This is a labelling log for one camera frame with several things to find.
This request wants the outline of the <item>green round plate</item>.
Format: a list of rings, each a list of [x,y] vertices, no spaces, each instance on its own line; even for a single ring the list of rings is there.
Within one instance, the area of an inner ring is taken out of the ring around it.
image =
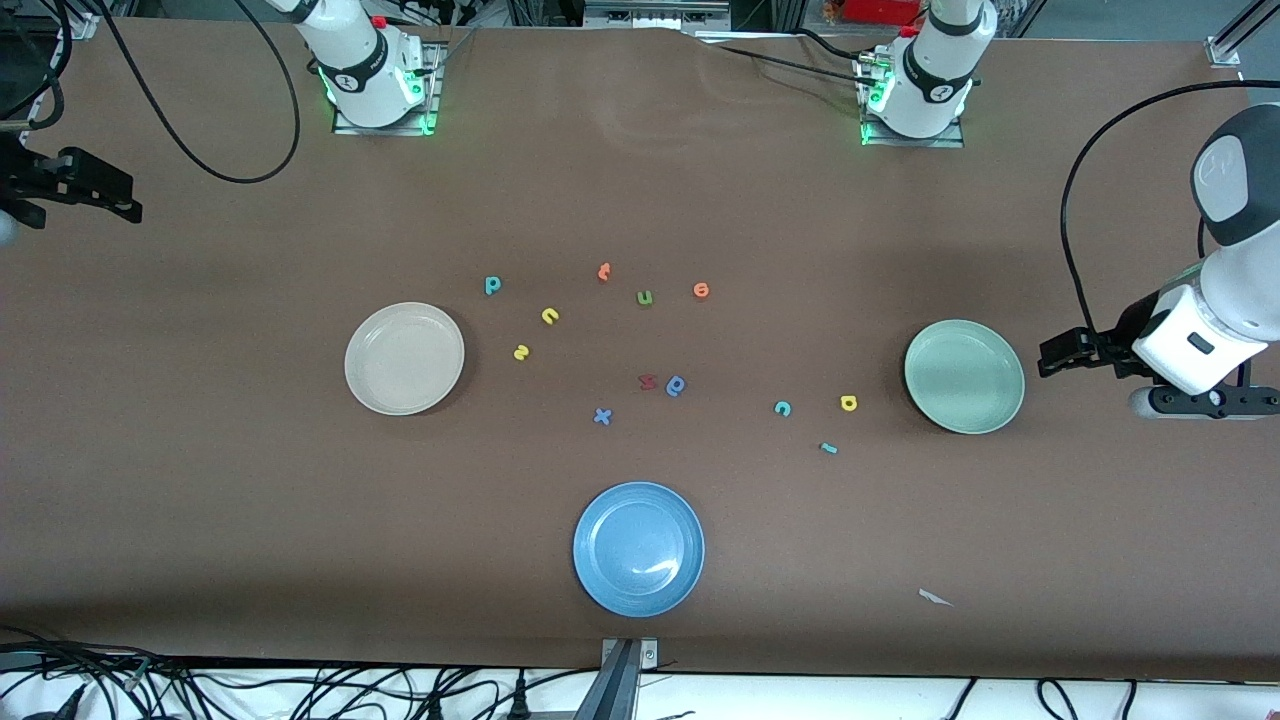
[[[906,347],[902,379],[920,414],[963,436],[1005,428],[1020,413],[1027,392],[1014,347],[996,331],[966,319],[920,329]]]

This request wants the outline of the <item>brown table cover sheet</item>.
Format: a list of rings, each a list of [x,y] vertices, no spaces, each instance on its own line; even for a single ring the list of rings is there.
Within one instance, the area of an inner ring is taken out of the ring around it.
[[[1108,370],[1036,374],[1080,320],[1073,159],[1211,78],[1198,44],[995,44],[964,146],[902,149],[861,146],[846,83],[669,29],[483,29],[435,135],[343,137],[270,31],[301,138],[269,182],[191,164],[106,33],[29,140],[129,172],[145,215],[51,208],[0,249],[0,623],[257,659],[585,667],[649,635],[685,673],[1280,678],[1280,419],[1149,421]],[[466,360],[388,416],[344,352],[402,302]],[[947,319],[1019,356],[1005,428],[908,396]],[[573,570],[584,509],[632,480],[705,533],[655,618]]]

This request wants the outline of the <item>beige round plate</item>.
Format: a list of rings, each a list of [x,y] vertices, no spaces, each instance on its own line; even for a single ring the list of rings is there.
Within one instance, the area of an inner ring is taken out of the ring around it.
[[[365,319],[344,352],[349,392],[388,415],[424,413],[445,400],[465,369],[458,323],[430,304],[402,302]]]

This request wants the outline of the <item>red box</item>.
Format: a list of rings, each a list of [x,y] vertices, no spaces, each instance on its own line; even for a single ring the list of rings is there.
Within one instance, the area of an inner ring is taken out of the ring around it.
[[[842,0],[844,20],[864,26],[909,26],[923,0]]]

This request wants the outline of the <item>blue round plate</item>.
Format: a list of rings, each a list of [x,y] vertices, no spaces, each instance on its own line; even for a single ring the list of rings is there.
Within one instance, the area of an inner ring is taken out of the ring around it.
[[[573,532],[573,570],[602,609],[622,618],[655,618],[696,588],[707,541],[692,505],[673,489],[632,480],[600,492]]]

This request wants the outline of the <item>aluminium table edge rail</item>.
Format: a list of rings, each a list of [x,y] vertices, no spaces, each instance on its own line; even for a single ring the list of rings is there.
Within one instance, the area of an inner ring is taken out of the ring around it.
[[[31,35],[10,29],[0,41],[0,132],[52,128],[65,114],[61,73],[70,60],[73,36]]]

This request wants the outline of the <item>aluminium frame profile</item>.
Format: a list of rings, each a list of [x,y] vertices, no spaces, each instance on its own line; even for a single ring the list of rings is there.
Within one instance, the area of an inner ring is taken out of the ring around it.
[[[730,32],[730,0],[582,0],[586,29],[676,29]]]

